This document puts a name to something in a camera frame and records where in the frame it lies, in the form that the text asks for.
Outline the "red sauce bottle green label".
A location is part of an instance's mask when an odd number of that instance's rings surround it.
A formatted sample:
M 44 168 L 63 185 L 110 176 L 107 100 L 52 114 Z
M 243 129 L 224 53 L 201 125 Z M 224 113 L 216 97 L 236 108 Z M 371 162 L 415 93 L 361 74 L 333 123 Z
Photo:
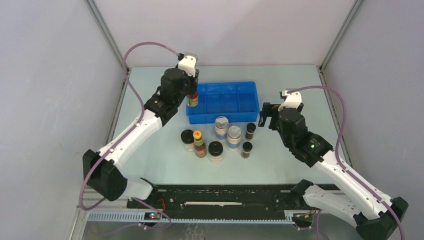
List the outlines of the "red sauce bottle green label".
M 189 108 L 196 108 L 198 106 L 198 102 L 199 102 L 199 94 L 197 91 L 193 94 L 187 95 L 187 106 Z

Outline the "red sauce bottle yellow cap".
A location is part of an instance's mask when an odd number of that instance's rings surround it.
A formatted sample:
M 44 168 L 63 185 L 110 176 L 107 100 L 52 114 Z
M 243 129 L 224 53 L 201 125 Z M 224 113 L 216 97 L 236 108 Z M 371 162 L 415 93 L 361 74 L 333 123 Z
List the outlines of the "red sauce bottle yellow cap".
M 198 158 L 203 158 L 206 156 L 207 154 L 206 144 L 203 138 L 203 134 L 199 130 L 196 130 L 193 132 L 193 145 L 194 145 L 195 155 Z

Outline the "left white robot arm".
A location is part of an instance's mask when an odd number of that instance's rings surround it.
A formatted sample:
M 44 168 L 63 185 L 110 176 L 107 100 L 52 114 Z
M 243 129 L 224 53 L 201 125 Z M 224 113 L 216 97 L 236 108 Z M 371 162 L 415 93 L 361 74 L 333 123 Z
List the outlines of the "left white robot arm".
M 158 202 L 154 185 L 148 180 L 123 175 L 130 156 L 178 112 L 184 98 L 197 91 L 199 70 L 168 68 L 160 86 L 142 106 L 142 112 L 115 139 L 101 149 L 87 150 L 82 156 L 83 176 L 87 185 L 108 201 L 121 197 L 138 198 L 145 208 Z

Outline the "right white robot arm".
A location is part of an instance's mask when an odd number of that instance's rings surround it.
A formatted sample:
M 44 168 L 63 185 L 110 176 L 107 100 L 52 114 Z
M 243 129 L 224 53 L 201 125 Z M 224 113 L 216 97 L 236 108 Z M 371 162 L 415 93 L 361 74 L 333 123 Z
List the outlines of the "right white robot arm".
M 306 179 L 291 189 L 291 204 L 297 209 L 306 206 L 330 213 L 353 226 L 364 240 L 387 240 L 399 227 L 408 203 L 402 197 L 390 197 L 346 163 L 337 159 L 333 146 L 322 136 L 308 130 L 303 106 L 284 107 L 265 102 L 259 113 L 258 126 L 271 118 L 269 129 L 277 131 L 289 152 L 311 169 L 328 176 L 346 195 L 341 197 L 320 188 Z

